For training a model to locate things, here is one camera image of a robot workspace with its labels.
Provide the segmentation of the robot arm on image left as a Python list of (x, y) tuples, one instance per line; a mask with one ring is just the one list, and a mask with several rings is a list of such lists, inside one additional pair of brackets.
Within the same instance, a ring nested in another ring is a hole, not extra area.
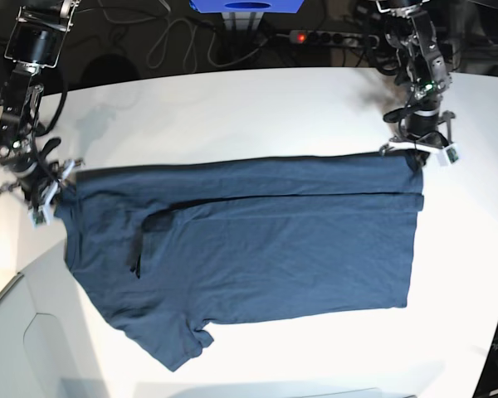
[(74, 161), (47, 160), (61, 144), (59, 138), (49, 139), (42, 147), (37, 140), (52, 132), (64, 109), (67, 85), (62, 86), (51, 121), (41, 122), (45, 88), (40, 75), (56, 68), (78, 6), (77, 1), (21, 1), (4, 54), (13, 68), (1, 93), (0, 167), (15, 180), (2, 185), (0, 193), (21, 190), (28, 209), (35, 214), (51, 207), (66, 187), (67, 173), (76, 165)]

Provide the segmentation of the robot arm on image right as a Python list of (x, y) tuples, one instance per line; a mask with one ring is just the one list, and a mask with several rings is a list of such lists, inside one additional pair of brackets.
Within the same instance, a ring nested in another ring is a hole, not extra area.
[(377, 1), (376, 5), (389, 17), (385, 37), (396, 51), (395, 84), (405, 86), (407, 92), (404, 105), (383, 116), (385, 123), (395, 126), (395, 132), (380, 153), (409, 150), (420, 166), (431, 156), (442, 166), (452, 166), (460, 159), (452, 139), (456, 116), (441, 111), (452, 78), (432, 20), (422, 1)]

